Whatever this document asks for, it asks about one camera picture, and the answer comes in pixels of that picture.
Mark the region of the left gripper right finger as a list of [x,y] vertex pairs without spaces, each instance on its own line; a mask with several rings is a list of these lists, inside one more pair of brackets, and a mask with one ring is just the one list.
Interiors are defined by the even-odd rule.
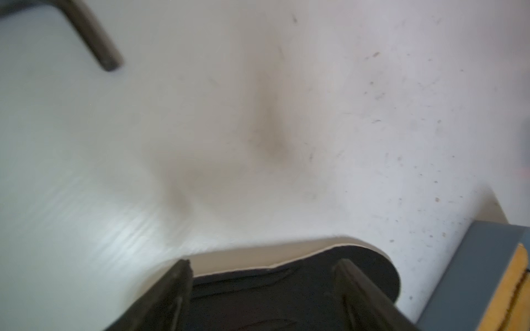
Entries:
[[345,330],[418,329],[351,260],[335,264],[333,279]]

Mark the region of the yellow insole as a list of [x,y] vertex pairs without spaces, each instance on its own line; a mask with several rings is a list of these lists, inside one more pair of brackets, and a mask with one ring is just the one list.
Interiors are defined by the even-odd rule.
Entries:
[[529,329],[529,254],[524,245],[517,246],[478,329]]

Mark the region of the black insole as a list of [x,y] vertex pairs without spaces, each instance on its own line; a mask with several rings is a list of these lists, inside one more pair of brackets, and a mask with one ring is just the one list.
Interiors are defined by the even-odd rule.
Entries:
[[351,260],[394,304],[400,293],[390,259],[345,237],[182,259],[193,270],[183,330],[345,330],[333,279],[341,259]]

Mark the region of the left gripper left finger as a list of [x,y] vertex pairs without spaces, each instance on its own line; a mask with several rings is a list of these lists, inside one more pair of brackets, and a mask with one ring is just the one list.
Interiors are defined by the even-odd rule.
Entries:
[[180,259],[107,331],[183,330],[192,287],[190,261]]

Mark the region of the blue storage box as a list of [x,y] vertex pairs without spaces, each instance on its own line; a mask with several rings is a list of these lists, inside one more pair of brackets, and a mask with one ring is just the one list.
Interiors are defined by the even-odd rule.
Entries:
[[474,221],[423,310],[420,330],[477,330],[529,228]]

